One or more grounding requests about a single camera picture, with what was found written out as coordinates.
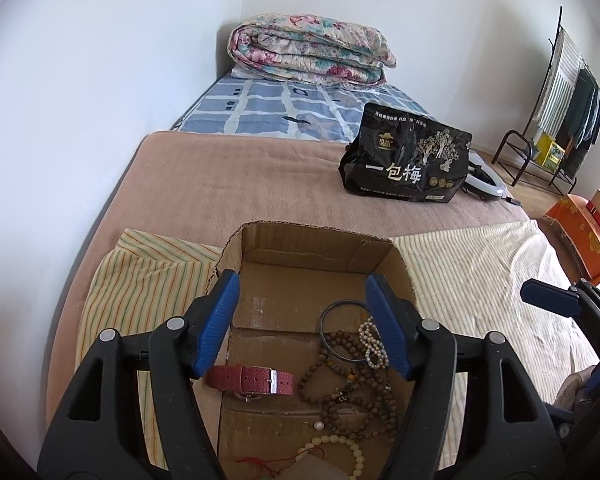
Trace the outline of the dark thin bangle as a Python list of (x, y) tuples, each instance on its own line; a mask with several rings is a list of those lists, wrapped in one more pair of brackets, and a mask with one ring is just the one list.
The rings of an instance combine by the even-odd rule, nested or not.
[(318, 318), (317, 333), (322, 352), (335, 362), (366, 365), (375, 344), (370, 336), (362, 336), (363, 324), (372, 322), (370, 308), (360, 300), (337, 300), (326, 307)]

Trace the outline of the red strap wristwatch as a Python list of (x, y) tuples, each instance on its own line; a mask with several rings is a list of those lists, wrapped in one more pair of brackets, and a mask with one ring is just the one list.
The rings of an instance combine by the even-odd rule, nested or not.
[(212, 366), (207, 373), (207, 382), (210, 387), (233, 393), (247, 402), (261, 396), (294, 394), (294, 375), (272, 367)]

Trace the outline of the red cord jade pendant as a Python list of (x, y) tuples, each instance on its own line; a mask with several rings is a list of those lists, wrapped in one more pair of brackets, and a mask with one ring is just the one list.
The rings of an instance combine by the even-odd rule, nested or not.
[(302, 448), (294, 453), (293, 456), (284, 458), (263, 458), (254, 456), (239, 457), (234, 460), (235, 464), (248, 465), (254, 468), (253, 479), (277, 479), (285, 470), (289, 469), (295, 463), (300, 462), (306, 456), (313, 456), (321, 460), (326, 456), (324, 448), (319, 445), (317, 448)]

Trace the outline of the striped yellow towel blanket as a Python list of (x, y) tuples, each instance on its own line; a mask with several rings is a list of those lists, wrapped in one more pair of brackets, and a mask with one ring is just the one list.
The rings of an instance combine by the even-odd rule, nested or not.
[[(540, 397), (553, 401), (572, 373), (596, 363), (569, 318), (522, 302), (523, 282), (569, 284), (556, 252), (532, 221), (390, 238), (412, 281), (423, 318), (450, 332), (505, 335)], [(125, 230), (95, 270), (76, 336), (83, 358), (99, 333), (153, 330), (181, 315), (209, 286), (223, 247)]]

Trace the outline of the orange cloth covered table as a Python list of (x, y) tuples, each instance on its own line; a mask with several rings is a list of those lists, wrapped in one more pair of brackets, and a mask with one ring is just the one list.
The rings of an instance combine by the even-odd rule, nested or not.
[(556, 223), (576, 251), (586, 278), (600, 284), (600, 225), (588, 209), (584, 197), (567, 194), (545, 214)]

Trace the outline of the open cardboard box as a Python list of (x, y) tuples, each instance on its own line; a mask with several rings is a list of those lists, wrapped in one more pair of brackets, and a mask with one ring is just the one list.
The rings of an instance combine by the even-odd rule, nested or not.
[(414, 368), (389, 364), (374, 318), (362, 336), (375, 344), (366, 365), (322, 352), (317, 322), (337, 300), (366, 303), (365, 282), (381, 274), (396, 296), (415, 301), (412, 281), (391, 240), (285, 222), (250, 222), (225, 243), (209, 281), (239, 276), (239, 300), (213, 366), (264, 366), (294, 375), (292, 396), (247, 402), (204, 384), (202, 417), (227, 479), (253, 479), (244, 456), (284, 458), (321, 445), (277, 479), (435, 479), (448, 426), (456, 340), (416, 310)]

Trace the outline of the pink brown blanket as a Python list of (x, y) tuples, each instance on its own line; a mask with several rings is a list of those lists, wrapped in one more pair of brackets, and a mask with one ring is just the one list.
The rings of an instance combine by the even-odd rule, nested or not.
[(87, 235), (61, 304), (46, 414), (52, 416), (73, 375), (76, 336), (88, 286), (125, 229), (222, 247), (243, 224), (280, 221), (377, 237), (522, 221), (505, 202), (463, 192), (439, 205), (348, 193), (340, 143), (175, 131), (146, 136)]

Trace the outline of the yellow green box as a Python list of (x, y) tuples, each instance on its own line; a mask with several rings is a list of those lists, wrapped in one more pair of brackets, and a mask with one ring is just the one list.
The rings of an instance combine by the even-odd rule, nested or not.
[(550, 170), (550, 172), (556, 172), (562, 158), (564, 157), (565, 150), (561, 148), (555, 139), (542, 132), (539, 139), (535, 142), (536, 155), (534, 161), (541, 167)]

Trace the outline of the black snack bag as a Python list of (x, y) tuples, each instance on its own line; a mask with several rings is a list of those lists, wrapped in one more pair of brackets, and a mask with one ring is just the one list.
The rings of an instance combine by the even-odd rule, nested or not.
[(446, 204), (468, 175), (471, 141), (427, 116), (367, 103), (338, 170), (356, 195)]

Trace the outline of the striped hanging cloth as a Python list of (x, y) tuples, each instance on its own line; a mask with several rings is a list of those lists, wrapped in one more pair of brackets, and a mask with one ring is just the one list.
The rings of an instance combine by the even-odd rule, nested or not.
[(568, 32), (559, 27), (550, 70), (543, 84), (539, 104), (535, 107), (532, 122), (536, 125), (536, 137), (547, 134), (557, 136), (576, 90), (584, 59)]

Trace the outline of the dark hanging clothes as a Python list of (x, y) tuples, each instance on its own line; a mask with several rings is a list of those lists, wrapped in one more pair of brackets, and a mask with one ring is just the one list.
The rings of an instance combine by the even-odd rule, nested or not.
[(575, 179), (600, 133), (600, 85), (588, 66), (580, 70), (565, 126), (571, 148), (562, 159), (562, 171)]

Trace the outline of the black clothes rack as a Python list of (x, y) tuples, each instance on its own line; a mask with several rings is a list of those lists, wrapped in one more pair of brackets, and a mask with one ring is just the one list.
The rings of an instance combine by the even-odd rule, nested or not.
[(562, 24), (557, 21), (550, 59), (529, 119), (520, 131), (507, 131), (495, 155), (510, 184), (544, 185), (555, 193), (578, 173), (600, 136), (600, 84)]

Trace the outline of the blue checked bed sheet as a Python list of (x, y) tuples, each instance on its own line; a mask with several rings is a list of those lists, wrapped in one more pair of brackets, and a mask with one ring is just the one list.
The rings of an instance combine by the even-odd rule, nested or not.
[(174, 131), (268, 136), (349, 143), (358, 134), (366, 103), (425, 114), (391, 84), (371, 89), (223, 76), (175, 122)]

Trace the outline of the folded floral quilt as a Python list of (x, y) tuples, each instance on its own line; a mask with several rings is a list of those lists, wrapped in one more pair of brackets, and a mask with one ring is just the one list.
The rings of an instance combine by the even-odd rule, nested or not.
[(256, 15), (230, 33), (226, 50), (254, 76), (323, 86), (381, 86), (396, 67), (378, 29), (314, 14)]

